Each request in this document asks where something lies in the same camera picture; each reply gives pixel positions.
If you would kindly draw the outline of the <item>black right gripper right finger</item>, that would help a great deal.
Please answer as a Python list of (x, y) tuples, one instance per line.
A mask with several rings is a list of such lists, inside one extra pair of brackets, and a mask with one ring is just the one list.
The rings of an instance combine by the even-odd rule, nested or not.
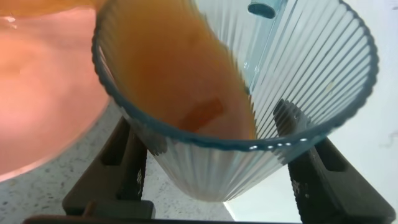
[(328, 139), (339, 119), (314, 124), (293, 102), (273, 110), (280, 151), (288, 167), (302, 223), (390, 224), (394, 208)]

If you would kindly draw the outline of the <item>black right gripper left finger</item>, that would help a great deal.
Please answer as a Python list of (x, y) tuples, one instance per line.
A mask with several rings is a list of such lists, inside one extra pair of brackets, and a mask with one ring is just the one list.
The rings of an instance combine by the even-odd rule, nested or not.
[(142, 199), (147, 148), (121, 118), (99, 154), (63, 199), (67, 215), (153, 218), (155, 207)]

